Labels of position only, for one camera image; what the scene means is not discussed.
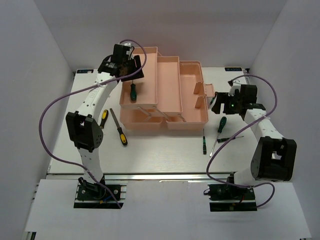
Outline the long green screwdriver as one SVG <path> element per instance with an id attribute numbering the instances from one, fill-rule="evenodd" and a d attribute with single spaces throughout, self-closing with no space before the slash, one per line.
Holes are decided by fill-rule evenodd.
<path id="1" fill-rule="evenodd" d="M 220 134 L 222 133 L 222 131 L 223 131 L 226 123 L 227 123 L 227 118 L 226 118 L 225 116 L 223 116 L 223 117 L 220 119 L 220 122 L 219 122 L 219 126 L 218 126 L 218 129 L 217 129 L 217 136 L 216 136 L 215 142 L 214 142 L 214 144 L 213 144 L 213 147 L 212 147 L 212 149 L 211 149 L 211 152 L 210 152 L 210 155 L 209 155 L 210 157 L 213 156 L 215 146 L 216 146 L 216 144 L 217 144 L 217 142 L 218 142 L 218 138 L 219 138 Z"/>

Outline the short green screwdriver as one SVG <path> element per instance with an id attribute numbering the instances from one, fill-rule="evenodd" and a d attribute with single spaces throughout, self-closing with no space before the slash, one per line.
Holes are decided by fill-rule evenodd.
<path id="1" fill-rule="evenodd" d="M 137 89 L 136 89 L 136 84 L 134 83 L 134 81 L 132 81 L 132 83 L 130 85 L 130 100 L 132 102 L 137 101 Z"/>

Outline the small precision screwdriver angled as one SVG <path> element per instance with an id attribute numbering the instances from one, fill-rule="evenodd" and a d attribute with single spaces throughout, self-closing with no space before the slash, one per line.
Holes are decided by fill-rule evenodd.
<path id="1" fill-rule="evenodd" d="M 237 138 L 243 138 L 243 136 L 218 138 L 217 142 L 218 143 L 224 143 L 224 142 L 228 141 L 229 139 L 234 140 L 234 139 L 237 139 Z"/>

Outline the pink plastic toolbox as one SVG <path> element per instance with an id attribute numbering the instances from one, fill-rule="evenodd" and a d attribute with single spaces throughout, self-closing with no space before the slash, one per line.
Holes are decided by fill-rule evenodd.
<path id="1" fill-rule="evenodd" d="M 215 93 L 213 84 L 204 81 L 201 63 L 163 56 L 156 46 L 138 47 L 133 55 L 145 63 L 144 77 L 133 81 L 136 102 L 130 97 L 132 81 L 122 84 L 119 120 L 124 127 L 132 131 L 202 130 Z"/>

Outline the yellow black long screwdriver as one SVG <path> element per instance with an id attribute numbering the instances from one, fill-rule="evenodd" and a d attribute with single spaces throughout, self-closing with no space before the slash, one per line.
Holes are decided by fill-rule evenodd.
<path id="1" fill-rule="evenodd" d="M 101 115 L 101 120 L 100 120 L 100 124 L 99 124 L 99 127 L 101 129 L 104 129 L 105 128 L 105 124 L 106 124 L 106 121 L 108 119 L 108 116 L 109 116 L 109 111 L 107 109 L 105 109 L 103 112 L 102 112 L 102 115 Z"/>

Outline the yellow black handled file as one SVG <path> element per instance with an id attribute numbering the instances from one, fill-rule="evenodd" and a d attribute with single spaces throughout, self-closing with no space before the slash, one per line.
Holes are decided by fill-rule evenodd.
<path id="1" fill-rule="evenodd" d="M 117 131 L 118 131 L 118 134 L 119 134 L 119 138 L 120 138 L 120 141 L 122 143 L 123 146 L 127 146 L 128 145 L 128 140 L 127 140 L 127 137 L 126 135 L 124 134 L 123 130 L 122 130 L 122 127 L 120 126 L 119 122 L 118 122 L 118 119 L 114 113 L 114 110 L 112 108 L 109 109 L 110 110 L 110 113 L 112 115 L 112 118 L 114 120 L 114 123 L 117 127 Z"/>

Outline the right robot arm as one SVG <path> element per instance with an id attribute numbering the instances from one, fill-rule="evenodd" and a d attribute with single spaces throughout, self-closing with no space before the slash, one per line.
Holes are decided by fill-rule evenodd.
<path id="1" fill-rule="evenodd" d="M 266 108 L 257 103 L 257 93 L 255 85 L 234 85 L 229 92 L 215 94 L 211 109 L 215 114 L 240 115 L 257 140 L 250 166 L 235 172 L 231 183 L 225 187 L 226 195 L 233 200 L 243 195 L 243 186 L 288 182 L 294 172 L 297 143 L 276 130 L 267 116 Z"/>

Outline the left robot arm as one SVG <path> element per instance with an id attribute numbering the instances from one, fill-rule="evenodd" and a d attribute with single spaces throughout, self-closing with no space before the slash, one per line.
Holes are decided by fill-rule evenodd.
<path id="1" fill-rule="evenodd" d="M 75 112 L 66 115 L 69 138 L 80 154 L 81 164 L 86 168 L 83 180 L 91 184 L 88 193 L 96 200 L 103 198 L 106 193 L 99 158 L 99 147 L 104 137 L 99 116 L 120 77 L 129 75 L 123 82 L 144 77 L 143 72 L 138 71 L 142 64 L 139 56 L 133 56 L 134 49 L 131 42 L 115 44 L 112 55 L 106 57 L 97 70 L 96 87 L 88 92 Z"/>

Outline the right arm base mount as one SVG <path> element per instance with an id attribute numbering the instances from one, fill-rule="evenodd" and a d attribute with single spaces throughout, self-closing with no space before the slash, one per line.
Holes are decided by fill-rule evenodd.
<path id="1" fill-rule="evenodd" d="M 258 209 L 253 189 L 209 184 L 203 195 L 209 197 L 210 212 L 255 212 Z"/>

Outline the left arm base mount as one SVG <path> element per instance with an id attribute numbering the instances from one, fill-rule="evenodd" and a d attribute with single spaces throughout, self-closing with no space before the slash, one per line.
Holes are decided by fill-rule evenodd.
<path id="1" fill-rule="evenodd" d="M 122 207 L 126 199 L 127 186 L 124 184 L 107 184 L 114 197 Z M 111 194 L 103 189 L 99 192 L 85 188 L 78 184 L 73 204 L 74 209 L 115 209 L 119 210 L 119 206 L 113 199 Z"/>

